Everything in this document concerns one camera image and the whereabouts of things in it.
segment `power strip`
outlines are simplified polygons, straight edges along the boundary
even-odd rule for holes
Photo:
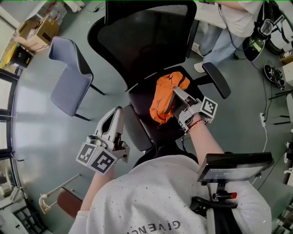
[[[263,113],[260,113],[260,121],[262,124],[262,127],[264,128],[266,126],[265,117]]]

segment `gray floor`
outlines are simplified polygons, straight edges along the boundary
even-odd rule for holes
[[[88,4],[92,10],[95,2]],[[90,13],[82,10],[79,13],[69,13],[62,24],[61,36],[74,40],[93,73],[93,84],[107,93],[102,96],[90,89],[82,101],[78,114],[91,118],[86,122],[75,117],[69,117],[54,106],[49,97],[64,65],[48,59],[48,51],[37,53],[29,67],[23,71],[18,82],[13,122],[13,147],[16,155],[24,162],[18,163],[19,174],[29,197],[38,207],[38,198],[77,173],[77,178],[68,188],[74,188],[75,194],[83,198],[91,182],[93,172],[75,162],[76,154],[85,141],[86,136],[95,130],[98,120],[111,108],[126,106],[129,102],[124,93],[125,84],[121,76],[111,65],[97,55],[87,43],[87,32],[102,13]],[[264,51],[255,62],[261,68],[270,59],[280,66],[275,56]],[[194,78],[196,73],[193,64],[201,58],[194,53],[182,65]],[[201,91],[209,98],[217,101],[218,111],[209,129],[224,151],[234,153],[262,152],[265,144],[265,131],[260,123],[260,112],[264,111],[265,96],[262,78],[259,72],[247,60],[228,59],[219,66],[232,90],[231,96],[223,100],[213,85],[204,85]],[[270,84],[265,81],[268,96]],[[271,103],[269,118],[266,122],[268,142],[266,151],[271,151],[277,161],[285,150],[285,143],[291,139],[291,124],[274,126],[272,123],[283,121],[278,116],[287,115],[285,97]],[[126,132],[122,139],[130,145],[130,160],[127,165],[119,164],[116,175],[127,173],[136,160],[142,156],[129,140]],[[191,141],[185,141],[188,151],[194,152]],[[272,209],[273,218],[285,208],[292,197],[293,189],[282,184],[283,171],[286,165],[278,162],[262,188],[261,194]],[[254,186],[258,188],[270,170],[257,179]],[[54,201],[56,196],[48,199]],[[54,207],[46,215],[42,215],[45,223],[54,234],[68,232],[73,220],[59,207]]]

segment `white cable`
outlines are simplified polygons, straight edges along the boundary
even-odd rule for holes
[[[251,183],[251,185],[253,185],[253,183],[256,181],[257,177],[255,178],[255,180]]]
[[[264,126],[264,129],[265,129],[265,132],[266,132],[266,127],[265,126]],[[266,143],[267,143],[267,134],[266,134]],[[262,152],[264,152],[265,149],[266,149],[266,143],[265,143],[265,146],[264,146],[264,150]]]
[[[265,127],[265,126],[264,126],[264,129],[265,129],[265,132],[266,132],[266,127]],[[267,133],[266,133],[266,143],[267,143]],[[265,149],[266,149],[266,143],[265,143],[265,146],[264,146],[264,149],[263,149],[262,152],[264,152]],[[251,185],[253,185],[253,183],[256,181],[256,179],[257,179],[257,177],[256,177],[255,180],[251,183]]]

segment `window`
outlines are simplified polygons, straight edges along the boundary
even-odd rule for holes
[[[9,196],[15,186],[9,159],[0,161],[0,196]]]
[[[7,149],[6,126],[7,123],[0,122],[0,149]]]
[[[12,83],[0,79],[0,109],[8,109],[9,94]]]
[[[0,69],[0,160],[10,157],[12,106],[18,76]]]

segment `person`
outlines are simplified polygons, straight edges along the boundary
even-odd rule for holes
[[[200,119],[194,115],[193,123]],[[95,174],[69,233],[206,233],[206,219],[190,209],[191,199],[210,200],[208,186],[196,182],[197,172],[206,154],[223,150],[203,121],[190,130],[190,136],[197,158],[173,143],[161,147],[154,159],[148,160],[146,153],[117,179],[114,167],[104,176]],[[248,181],[227,183],[225,189],[238,193],[233,201],[240,215],[235,218],[244,234],[271,233],[270,208]]]
[[[228,28],[221,29],[208,25],[201,44],[193,43],[192,50],[203,57],[203,61],[196,63],[194,68],[199,73],[204,73],[202,65],[211,62],[215,66],[232,55],[240,47],[246,37],[252,35],[254,22],[257,20],[262,1],[213,1],[222,6],[220,13],[214,16],[217,21],[226,21]]]

